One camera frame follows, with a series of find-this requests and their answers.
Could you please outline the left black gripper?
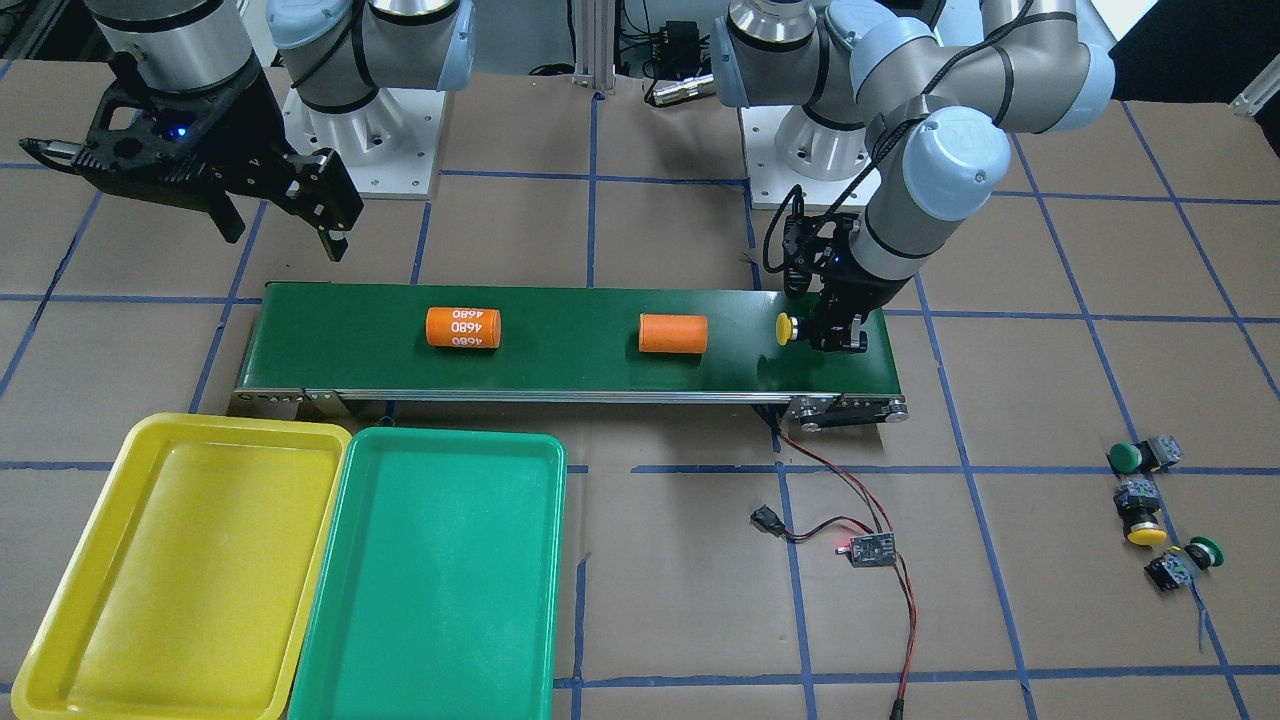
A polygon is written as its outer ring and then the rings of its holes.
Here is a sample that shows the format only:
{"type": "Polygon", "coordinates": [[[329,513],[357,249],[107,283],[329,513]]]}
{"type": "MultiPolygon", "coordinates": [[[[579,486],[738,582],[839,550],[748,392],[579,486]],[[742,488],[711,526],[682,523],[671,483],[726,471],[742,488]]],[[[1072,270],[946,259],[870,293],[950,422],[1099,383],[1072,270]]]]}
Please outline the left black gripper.
{"type": "Polygon", "coordinates": [[[765,231],[764,270],[783,277],[783,293],[792,300],[803,299],[812,281],[820,279],[819,299],[805,315],[820,327],[820,345],[812,348],[864,354],[869,340],[863,327],[869,311],[859,306],[852,261],[841,245],[849,241],[858,218],[847,213],[833,219],[808,215],[804,197],[801,187],[794,186],[774,210],[765,231]]]}

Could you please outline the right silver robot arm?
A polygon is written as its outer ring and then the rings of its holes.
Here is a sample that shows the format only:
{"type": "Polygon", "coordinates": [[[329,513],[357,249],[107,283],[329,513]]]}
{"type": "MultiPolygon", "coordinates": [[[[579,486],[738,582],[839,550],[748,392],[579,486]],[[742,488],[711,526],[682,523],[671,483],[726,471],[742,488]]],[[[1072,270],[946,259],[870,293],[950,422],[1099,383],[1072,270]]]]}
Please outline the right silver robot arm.
{"type": "Polygon", "coordinates": [[[297,108],[276,101],[233,1],[90,1],[113,82],[81,142],[22,138],[41,165],[104,193],[200,211],[229,243],[234,196],[311,225],[328,258],[348,247],[372,178],[353,168],[422,150],[396,94],[470,81],[471,1],[270,1],[268,32],[297,108]]]}

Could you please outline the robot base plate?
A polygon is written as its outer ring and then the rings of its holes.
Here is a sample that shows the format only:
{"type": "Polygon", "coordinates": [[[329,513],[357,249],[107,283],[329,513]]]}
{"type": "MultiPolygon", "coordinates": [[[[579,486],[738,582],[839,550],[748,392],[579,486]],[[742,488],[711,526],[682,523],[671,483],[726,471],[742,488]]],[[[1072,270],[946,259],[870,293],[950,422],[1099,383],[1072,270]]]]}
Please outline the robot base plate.
{"type": "Polygon", "coordinates": [[[870,164],[864,129],[831,129],[800,106],[741,108],[751,208],[774,210],[800,186],[808,206],[829,206],[870,164]]]}
{"type": "Polygon", "coordinates": [[[447,92],[383,88],[365,108],[324,114],[297,91],[283,106],[285,136],[298,151],[337,151],[365,199],[426,200],[433,190],[447,92]]]}

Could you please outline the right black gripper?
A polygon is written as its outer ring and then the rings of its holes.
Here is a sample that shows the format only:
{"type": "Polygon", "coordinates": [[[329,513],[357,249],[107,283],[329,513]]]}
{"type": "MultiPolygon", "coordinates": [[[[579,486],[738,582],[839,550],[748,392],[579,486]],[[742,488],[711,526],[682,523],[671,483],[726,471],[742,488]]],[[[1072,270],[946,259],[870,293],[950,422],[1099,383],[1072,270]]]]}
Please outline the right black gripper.
{"type": "Polygon", "coordinates": [[[344,258],[346,232],[364,210],[337,151],[302,154],[287,140],[262,70],[183,94],[118,70],[83,141],[23,138],[20,149],[104,193],[201,211],[228,243],[244,233],[233,197],[266,200],[308,223],[330,263],[344,258]]]}

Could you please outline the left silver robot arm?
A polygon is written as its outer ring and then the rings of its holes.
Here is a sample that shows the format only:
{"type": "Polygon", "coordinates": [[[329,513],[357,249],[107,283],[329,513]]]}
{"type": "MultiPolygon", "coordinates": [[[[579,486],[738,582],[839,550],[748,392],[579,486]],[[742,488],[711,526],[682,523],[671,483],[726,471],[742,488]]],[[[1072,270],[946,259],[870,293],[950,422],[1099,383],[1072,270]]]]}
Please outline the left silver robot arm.
{"type": "Polygon", "coordinates": [[[867,348],[861,325],[924,266],[1006,176],[1010,135],[1088,126],[1106,108],[1114,59],[1080,37],[1073,1],[983,1],[982,38],[946,46],[922,19],[878,1],[732,1],[710,59],[730,108],[788,106],[814,126],[861,131],[878,188],[860,213],[804,210],[794,186],[774,213],[782,255],[767,264],[791,299],[822,288],[804,316],[781,315],[780,345],[867,348]]]}

